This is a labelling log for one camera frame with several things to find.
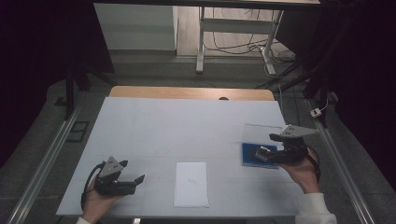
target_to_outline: table leg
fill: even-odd
[[[277,30],[277,27],[279,25],[280,18],[282,17],[283,11],[276,11],[276,12],[277,12],[277,14],[276,14],[275,20],[273,22],[273,25],[271,27],[271,32],[268,35],[268,40],[267,40],[267,43],[265,45],[265,48],[261,48],[262,57],[264,58],[264,61],[265,61],[265,67],[267,68],[268,75],[270,75],[270,76],[275,75],[276,71],[275,71],[274,66],[273,66],[273,64],[271,62],[271,58],[269,56],[269,52],[270,52],[271,46],[273,44],[273,41],[274,41],[274,38],[275,38],[275,34],[276,34],[276,30]]]
[[[201,7],[201,15],[199,21],[199,44],[197,54],[196,73],[204,72],[204,26],[205,26],[205,7]]]

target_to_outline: metal rail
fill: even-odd
[[[55,138],[49,146],[48,151],[44,155],[43,160],[40,162],[38,168],[35,170],[35,174],[33,175],[25,191],[20,197],[20,200],[15,206],[14,211],[9,217],[7,221],[8,224],[22,224],[26,219],[39,191],[44,185],[44,182],[50,172],[53,163],[55,162],[59,152],[61,151],[62,146],[64,145],[64,141],[66,140],[66,137],[70,129],[72,128],[74,121],[78,116],[81,106],[84,103],[85,96],[85,92],[82,92],[78,96],[75,110],[71,114],[69,120],[65,120],[62,123],[59,131],[57,132]]]
[[[308,100],[305,100],[309,110],[314,109]],[[351,174],[349,173],[346,164],[338,151],[332,136],[327,129],[325,129],[318,119],[315,119],[315,125],[319,130],[320,137],[329,152],[330,158],[335,166],[337,174],[340,176],[343,182],[346,193],[349,195],[353,206],[355,207],[356,213],[363,224],[375,224],[374,218],[367,206],[366,201],[361,196],[361,191],[356,186]]]

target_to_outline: black cable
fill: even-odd
[[[105,164],[106,164],[105,161],[103,161],[103,162],[100,163],[100,164],[97,164],[97,165],[95,166],[95,168],[93,168],[93,170],[91,171],[90,175],[88,176],[87,182],[85,183],[85,186],[84,186],[84,190],[83,190],[82,193],[81,193],[81,201],[80,201],[80,204],[81,204],[81,209],[82,209],[82,211],[84,211],[84,204],[85,204],[85,200],[86,200],[86,198],[87,198],[87,193],[90,192],[90,190],[87,190],[87,188],[88,188],[88,186],[89,186],[90,183],[91,183],[91,178],[92,178],[93,174],[96,172],[96,170],[97,170],[97,169],[101,169],[101,170],[102,170],[103,167],[105,167]]]
[[[292,70],[294,70],[297,67],[297,65],[299,65],[297,62],[291,64],[289,67],[287,67],[285,69],[285,71],[283,71],[279,76],[277,76],[277,78],[285,77],[288,73],[290,73]],[[271,84],[273,84],[276,81],[277,81],[277,79],[270,80],[270,81],[268,81],[266,83],[262,83],[262,84],[256,86],[254,89],[259,89],[261,87],[264,87],[264,86],[267,86],[267,85],[271,85]]]
[[[224,13],[222,12],[223,9],[224,7],[221,8],[221,15],[223,15],[223,18],[225,19]]]
[[[274,59],[274,61],[275,61],[276,63],[294,63],[294,62],[296,61],[295,58],[285,60],[285,59],[282,59],[281,57],[279,57],[280,53],[286,52],[286,51],[291,51],[291,50],[289,50],[289,49],[287,49],[287,50],[282,50],[282,51],[280,51],[280,52],[277,54],[277,56],[275,56],[274,51],[273,51],[272,49],[270,49],[270,52],[271,52],[271,54],[272,54],[272,58]]]
[[[317,153],[316,150],[314,150],[312,147],[307,146],[309,149],[311,149],[315,156],[317,157],[317,161],[315,161],[314,158],[312,158],[309,154],[306,155],[306,158],[312,163],[312,165],[314,165],[315,168],[315,175],[317,176],[317,181],[319,182],[320,180],[320,176],[321,176],[321,171],[320,171],[320,158],[319,158],[319,154]]]
[[[322,55],[321,53],[322,53],[323,49],[326,47],[326,45],[329,44],[329,42],[331,42],[332,38],[335,36],[335,34],[338,30],[338,26],[336,24],[334,24],[332,26],[332,28],[329,28],[329,30],[330,30],[330,32],[326,35],[326,37],[320,43],[318,43],[313,49],[311,49],[310,52],[296,58],[296,60],[298,60],[300,63],[304,62],[304,61],[310,62],[311,60],[320,61],[319,58]]]
[[[248,12],[250,12],[250,16],[247,19],[250,20],[250,18],[253,16],[253,9],[249,9],[244,14],[247,14]]]
[[[209,85],[211,85],[211,86],[214,87],[214,88],[217,88],[217,86],[216,86],[215,84],[213,84],[213,83],[211,83],[211,82],[209,82],[209,81],[204,80],[204,82],[207,83],[207,84],[209,84]]]
[[[297,108],[297,105],[295,105],[296,106],[296,109],[297,109],[297,123],[296,122],[290,122],[289,121],[289,119],[288,119],[288,117],[291,117],[291,116],[287,116],[288,114],[287,113],[285,113],[285,111],[288,111],[287,109],[285,109],[286,107],[288,107],[289,105],[290,105],[290,103],[291,103],[291,101],[289,100],[289,98],[288,98],[288,101],[286,101],[285,100],[285,98],[283,98],[282,97],[282,116],[283,116],[283,119],[285,120],[285,122],[286,122],[286,124],[288,124],[288,125],[296,125],[296,126],[301,126],[301,122],[300,122],[300,114],[299,114],[299,111],[298,111],[298,108]]]
[[[279,101],[280,101],[280,112],[282,113],[283,119],[286,121],[286,124],[291,124],[291,122],[289,122],[286,119],[286,116],[285,116],[285,113],[284,113],[285,106],[283,106],[282,91],[280,90],[280,87],[279,87]]]
[[[341,1],[340,0],[328,0],[330,2],[337,2],[338,7],[337,10],[335,11],[334,17],[336,18],[338,16],[338,12],[340,11],[340,7],[341,7]]]
[[[64,217],[59,217],[58,220],[56,220],[55,224],[61,223],[61,221],[62,221],[63,218],[64,218]]]
[[[298,126],[300,126],[301,125],[301,123],[300,123],[300,113],[299,113],[298,106],[297,106],[296,90],[295,90],[294,86],[293,86],[293,99],[294,99],[294,105],[296,106],[296,112],[297,112],[297,124],[298,124]]]
[[[259,13],[258,13],[258,15],[257,15],[257,19],[256,19],[256,20],[259,19],[260,12],[261,12],[261,10],[259,10]],[[215,18],[215,9],[214,9],[214,8],[212,8],[212,14],[213,14],[213,15],[212,15],[213,18]],[[246,53],[250,53],[250,52],[253,51],[255,48],[257,48],[257,47],[255,47],[255,48],[252,49],[252,48],[249,46],[250,44],[258,44],[258,43],[261,43],[261,42],[264,42],[264,41],[267,40],[267,39],[264,39],[264,40],[259,40],[259,41],[256,41],[256,42],[251,43],[251,40],[252,40],[252,38],[253,38],[253,36],[254,36],[254,35],[251,35],[250,40],[248,41],[247,44],[237,45],[237,46],[231,46],[231,47],[219,47],[218,44],[217,44],[217,42],[216,42],[215,32],[212,32],[212,36],[213,36],[213,42],[214,42],[216,48],[215,48],[215,49],[210,49],[210,48],[208,48],[208,47],[205,45],[205,43],[204,43],[205,49],[208,49],[208,50],[216,50],[216,51],[220,51],[220,52],[224,52],[224,53],[228,53],[228,54],[246,54]],[[247,47],[249,48],[249,50],[248,50],[248,51],[244,51],[244,52],[237,52],[237,53],[236,53],[236,52],[230,52],[230,51],[224,50],[224,49],[236,49],[236,48],[241,48],[241,47],[244,47],[244,46],[247,46]]]

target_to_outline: white sleeve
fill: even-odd
[[[84,218],[79,217],[76,224],[91,224],[91,223],[87,222]]]
[[[298,196],[296,224],[336,224],[337,218],[327,210],[322,193]]]

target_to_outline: wall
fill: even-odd
[[[108,49],[176,49],[177,7],[94,6]]]

